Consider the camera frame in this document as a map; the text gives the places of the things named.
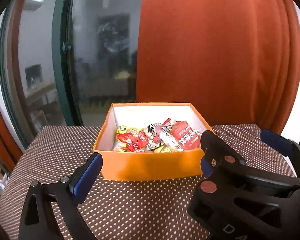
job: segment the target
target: candy wrapper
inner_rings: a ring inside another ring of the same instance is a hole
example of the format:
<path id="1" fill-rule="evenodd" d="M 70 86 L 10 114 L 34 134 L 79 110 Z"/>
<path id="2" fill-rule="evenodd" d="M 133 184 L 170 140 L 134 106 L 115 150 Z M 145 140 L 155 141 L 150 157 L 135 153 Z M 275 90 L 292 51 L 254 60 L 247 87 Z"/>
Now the candy wrapper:
<path id="1" fill-rule="evenodd" d="M 7 174 L 5 174 L 3 176 L 3 178 L 0 179 L 0 195 L 4 191 L 4 189 L 5 189 L 6 185 L 8 184 L 8 182 L 9 182 L 9 178 L 7 177 Z"/>
<path id="2" fill-rule="evenodd" d="M 154 149 L 155 153 L 170 153 L 171 152 L 171 149 L 166 145 L 162 145 L 160 147 L 158 147 L 157 149 Z"/>
<path id="3" fill-rule="evenodd" d="M 160 138 L 158 142 L 154 142 L 146 135 L 143 129 L 138 132 L 137 137 L 132 133 L 117 134 L 116 137 L 123 143 L 126 143 L 127 148 L 131 152 L 150 152 L 163 144 Z"/>
<path id="4" fill-rule="evenodd" d="M 200 147 L 200 133 L 186 121 L 169 122 L 166 126 L 157 126 L 155 131 L 172 151 L 182 152 Z"/>
<path id="5" fill-rule="evenodd" d="M 112 151 L 113 152 L 126 152 L 128 150 L 127 148 L 127 144 L 126 143 L 122 143 L 121 141 L 114 141 L 113 147 L 112 147 Z"/>
<path id="6" fill-rule="evenodd" d="M 160 142 L 162 141 L 159 135 L 155 132 L 155 128 L 157 126 L 162 126 L 160 123 L 153 123 L 148 125 L 146 128 L 143 128 L 144 133 L 153 141 L 153 142 Z"/>
<path id="7" fill-rule="evenodd" d="M 130 126 L 124 126 L 124 125 L 120 125 L 117 129 L 117 133 L 116 135 L 118 134 L 125 134 L 125 133 L 131 133 L 133 136 L 138 136 L 138 132 L 140 131 L 141 129 L 137 129 L 137 128 L 134 128 L 134 127 L 130 127 Z"/>

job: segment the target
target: green door frame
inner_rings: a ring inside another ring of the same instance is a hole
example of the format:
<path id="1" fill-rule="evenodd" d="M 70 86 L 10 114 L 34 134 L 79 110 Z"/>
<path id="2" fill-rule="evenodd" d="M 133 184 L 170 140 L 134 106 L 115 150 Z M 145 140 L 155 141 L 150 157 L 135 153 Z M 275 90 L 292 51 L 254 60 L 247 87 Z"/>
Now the green door frame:
<path id="1" fill-rule="evenodd" d="M 74 100 L 67 65 L 67 16 L 70 0 L 56 0 L 52 20 L 52 62 L 56 87 L 67 125 L 83 125 L 79 107 Z"/>

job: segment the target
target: desk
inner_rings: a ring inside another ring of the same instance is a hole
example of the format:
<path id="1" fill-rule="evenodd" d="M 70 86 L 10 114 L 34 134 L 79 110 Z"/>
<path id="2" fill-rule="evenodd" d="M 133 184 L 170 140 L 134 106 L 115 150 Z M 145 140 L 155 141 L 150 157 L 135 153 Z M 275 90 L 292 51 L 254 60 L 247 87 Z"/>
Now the desk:
<path id="1" fill-rule="evenodd" d="M 51 84 L 40 83 L 37 85 L 37 87 L 34 90 L 26 90 L 25 98 L 28 106 L 30 106 L 36 100 L 42 98 L 44 95 L 54 90 L 55 88 L 56 88 L 55 83 L 51 83 Z"/>
<path id="2" fill-rule="evenodd" d="M 212 127 L 216 134 L 246 158 L 249 166 L 294 176 L 282 155 L 261 142 L 253 124 Z M 0 224 L 11 239 L 18 227 L 30 183 L 57 182 L 85 163 L 98 127 L 45 126 L 11 173 L 0 199 Z M 98 176 L 78 209 L 97 239 L 202 240 L 209 232 L 186 213 L 194 186 L 204 176 L 161 181 L 107 181 Z M 72 239 L 57 204 L 53 204 L 66 240 Z"/>

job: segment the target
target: blue gripper pad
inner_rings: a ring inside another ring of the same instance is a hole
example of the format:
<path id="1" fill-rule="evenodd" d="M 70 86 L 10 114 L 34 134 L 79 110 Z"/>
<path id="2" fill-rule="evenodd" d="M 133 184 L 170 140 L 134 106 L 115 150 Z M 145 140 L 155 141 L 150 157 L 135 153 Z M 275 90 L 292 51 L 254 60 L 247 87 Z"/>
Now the blue gripper pad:
<path id="1" fill-rule="evenodd" d="M 262 142 L 269 145 L 271 148 L 275 149 L 283 156 L 293 156 L 292 142 L 287 140 L 286 138 L 267 129 L 262 129 L 260 132 L 260 139 Z"/>
<path id="2" fill-rule="evenodd" d="M 206 178 L 208 178 L 213 173 L 213 168 L 210 163 L 208 163 L 204 157 L 201 159 L 200 163 L 201 171 Z"/>
<path id="3" fill-rule="evenodd" d="M 86 168 L 86 164 L 90 162 L 90 164 L 88 164 L 89 166 L 85 169 L 84 173 L 79 178 L 74 187 L 70 188 L 70 191 L 73 193 L 73 201 L 76 205 L 81 204 L 85 201 L 88 193 L 90 192 L 91 187 L 93 186 L 97 176 L 101 171 L 103 164 L 102 156 L 100 153 L 97 153 L 95 156 L 94 155 L 95 153 L 93 153 L 93 155 L 90 157 L 93 158 L 92 161 L 89 158 L 88 161 L 84 164 L 84 166 L 79 167 Z"/>

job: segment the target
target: orange curtain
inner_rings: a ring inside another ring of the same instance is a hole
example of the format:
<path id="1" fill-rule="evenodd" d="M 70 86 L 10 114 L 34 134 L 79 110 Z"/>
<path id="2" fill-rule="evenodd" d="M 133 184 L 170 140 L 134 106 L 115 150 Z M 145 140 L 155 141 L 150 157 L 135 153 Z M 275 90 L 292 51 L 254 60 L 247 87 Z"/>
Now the orange curtain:
<path id="1" fill-rule="evenodd" d="M 191 102 L 210 125 L 281 133 L 299 79 L 292 0 L 142 0 L 138 101 Z"/>

